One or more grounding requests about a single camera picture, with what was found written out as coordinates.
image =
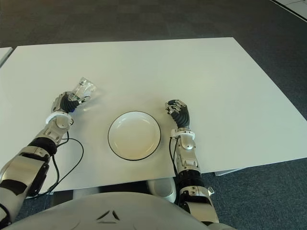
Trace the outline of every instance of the white table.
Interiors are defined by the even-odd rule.
[[[12,50],[13,49],[11,47],[0,48],[0,67],[2,66],[6,57],[12,52]]]
[[[0,69],[2,167],[44,127],[58,94],[81,77],[95,97],[72,116],[70,135],[85,147],[81,164],[56,190],[174,176],[168,153],[175,127],[164,103],[189,108],[203,173],[307,157],[307,122],[233,38],[20,46]],[[144,111],[162,132],[142,161],[116,156],[107,141],[113,120]],[[79,159],[78,144],[60,147],[61,175]],[[43,186],[55,180],[53,167]]]

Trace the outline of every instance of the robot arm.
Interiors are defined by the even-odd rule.
[[[69,113],[88,101],[94,90],[94,85],[82,78],[73,92],[64,92],[56,98],[45,128],[2,168],[0,229],[14,221],[27,196],[39,193],[49,169],[50,157],[57,152],[63,135],[73,124]]]
[[[178,127],[177,130],[172,130],[171,135],[177,139],[175,149],[179,206],[199,221],[206,224],[218,223],[219,220],[210,199],[214,191],[211,187],[205,188],[201,179],[195,154],[195,134],[189,128],[188,107],[180,100],[171,100],[165,104],[165,109]]]

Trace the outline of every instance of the transparent cup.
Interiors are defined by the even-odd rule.
[[[68,99],[70,101],[80,100],[85,97],[91,97],[92,92],[96,90],[96,87],[86,78],[81,78],[79,84],[72,90]]]

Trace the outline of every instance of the black joint segment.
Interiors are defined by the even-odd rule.
[[[186,202],[182,202],[179,204],[179,207],[181,207],[183,210],[185,210],[188,213],[191,213],[190,208]]]
[[[28,146],[40,147],[46,150],[50,156],[57,152],[57,145],[49,138],[35,138]]]
[[[188,186],[202,186],[204,183],[201,178],[201,173],[197,170],[184,170],[177,177],[179,190]]]
[[[35,179],[33,180],[33,183],[28,191],[28,196],[35,196],[39,193],[41,190],[43,183],[45,181],[45,178],[47,176],[47,172],[49,169],[48,163],[44,163],[42,167],[39,169]]]
[[[68,100],[68,94],[64,95],[61,102],[60,107],[66,113],[72,113],[79,105],[78,101],[70,101]]]
[[[179,204],[185,204],[185,202],[205,203],[211,205],[210,200],[205,196],[189,195],[188,191],[184,192],[179,197]]]
[[[210,222],[210,221],[202,221],[202,223],[205,224],[205,225],[207,225],[207,226],[213,224],[213,222]]]
[[[176,101],[171,100],[168,102],[169,105],[173,105]],[[176,122],[178,128],[188,127],[190,125],[190,116],[187,106],[183,106],[180,109],[180,112],[173,112],[171,114],[173,120]]]
[[[3,229],[9,226],[12,223],[12,221],[8,209],[2,204],[0,204],[0,208],[2,208],[2,210],[6,213],[6,217],[0,221],[0,229]]]
[[[49,159],[50,159],[50,157],[47,154],[44,157],[41,157],[41,156],[38,156],[32,153],[27,153],[27,152],[22,152],[20,156],[35,159],[38,161],[44,161],[44,162],[49,162]]]
[[[0,183],[0,188],[6,188],[12,191],[16,196],[18,196],[19,194],[25,191],[25,189],[27,188],[27,185],[20,181],[7,179],[7,180],[3,180]]]

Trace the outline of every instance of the dark carpet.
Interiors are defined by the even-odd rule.
[[[1,0],[0,47],[225,36],[307,118],[307,23],[269,0]],[[241,230],[307,229],[306,164],[209,173],[204,180],[216,190],[221,222]],[[19,218],[45,201],[27,200]]]

